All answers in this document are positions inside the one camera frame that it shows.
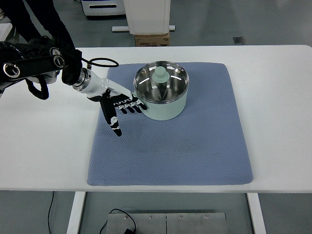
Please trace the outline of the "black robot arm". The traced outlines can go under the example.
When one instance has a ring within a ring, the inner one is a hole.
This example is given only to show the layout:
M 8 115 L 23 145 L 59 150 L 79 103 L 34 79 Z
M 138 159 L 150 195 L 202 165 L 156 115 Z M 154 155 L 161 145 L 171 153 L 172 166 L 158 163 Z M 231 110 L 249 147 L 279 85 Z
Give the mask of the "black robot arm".
M 48 84 L 61 74 L 64 84 L 84 93 L 93 102 L 99 102 L 107 124 L 117 136 L 122 132 L 116 110 L 124 114 L 147 110 L 130 90 L 107 79 L 98 77 L 91 66 L 94 59 L 82 66 L 82 52 L 58 38 L 35 38 L 28 44 L 0 43 L 0 91 L 26 81 L 28 90 L 39 99 L 49 97 Z

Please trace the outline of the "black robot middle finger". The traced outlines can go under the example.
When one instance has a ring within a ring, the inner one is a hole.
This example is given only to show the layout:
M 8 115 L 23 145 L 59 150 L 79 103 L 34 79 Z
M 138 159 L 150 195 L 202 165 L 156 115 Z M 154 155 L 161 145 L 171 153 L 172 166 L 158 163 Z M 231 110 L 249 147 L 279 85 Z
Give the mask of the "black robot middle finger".
M 129 111 L 131 113 L 134 113 L 134 112 L 142 113 L 143 109 L 144 109 L 144 104 L 141 101 L 131 102 L 129 104 Z

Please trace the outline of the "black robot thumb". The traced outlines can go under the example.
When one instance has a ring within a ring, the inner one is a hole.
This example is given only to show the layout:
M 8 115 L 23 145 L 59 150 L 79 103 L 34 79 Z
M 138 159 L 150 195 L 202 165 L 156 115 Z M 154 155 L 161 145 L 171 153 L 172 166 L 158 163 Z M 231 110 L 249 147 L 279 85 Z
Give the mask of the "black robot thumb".
M 107 89 L 105 93 L 102 94 L 102 97 L 100 99 L 100 105 L 102 112 L 104 114 L 104 118 L 107 122 L 107 124 L 111 127 L 113 132 L 120 137 L 122 135 L 122 132 L 120 130 L 120 126 L 118 123 L 117 113 L 114 106 L 114 103 L 112 101 L 112 98 L 110 97 L 110 90 Z

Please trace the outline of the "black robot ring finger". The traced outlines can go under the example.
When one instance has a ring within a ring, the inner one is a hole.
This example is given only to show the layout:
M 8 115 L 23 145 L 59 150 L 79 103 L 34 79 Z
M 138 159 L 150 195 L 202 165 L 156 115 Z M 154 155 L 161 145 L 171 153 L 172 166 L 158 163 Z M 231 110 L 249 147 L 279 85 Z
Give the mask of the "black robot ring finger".
M 129 111 L 130 113 L 134 113 L 135 110 L 134 108 L 131 106 L 131 104 L 124 104 L 125 109 L 127 110 L 127 112 Z

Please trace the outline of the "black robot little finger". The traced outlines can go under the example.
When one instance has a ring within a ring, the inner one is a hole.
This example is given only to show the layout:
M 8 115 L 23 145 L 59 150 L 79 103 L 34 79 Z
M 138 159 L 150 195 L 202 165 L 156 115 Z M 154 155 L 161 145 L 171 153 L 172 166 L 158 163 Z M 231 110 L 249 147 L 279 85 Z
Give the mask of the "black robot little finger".
M 127 114 L 127 110 L 125 109 L 124 105 L 116 104 L 116 108 L 120 110 L 123 114 Z

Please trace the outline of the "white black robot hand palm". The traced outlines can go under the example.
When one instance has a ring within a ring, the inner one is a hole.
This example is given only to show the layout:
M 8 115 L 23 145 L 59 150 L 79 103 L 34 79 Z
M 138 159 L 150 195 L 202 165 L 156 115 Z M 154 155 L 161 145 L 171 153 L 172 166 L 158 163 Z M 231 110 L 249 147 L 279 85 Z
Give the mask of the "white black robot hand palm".
M 93 71 L 86 68 L 81 69 L 80 76 L 72 87 L 76 91 L 86 94 L 88 98 L 102 96 L 106 90 L 110 90 L 113 97 L 125 95 L 127 99 L 132 98 L 132 93 L 127 88 L 107 78 L 100 78 Z

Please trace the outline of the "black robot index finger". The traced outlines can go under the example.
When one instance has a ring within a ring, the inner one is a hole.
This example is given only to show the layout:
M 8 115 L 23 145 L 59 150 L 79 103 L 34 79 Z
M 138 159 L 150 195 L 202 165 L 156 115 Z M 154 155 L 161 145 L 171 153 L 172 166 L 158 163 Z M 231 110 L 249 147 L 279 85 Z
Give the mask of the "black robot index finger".
M 137 97 L 133 97 L 134 108 L 138 110 L 141 108 L 142 110 L 147 110 L 147 106 Z

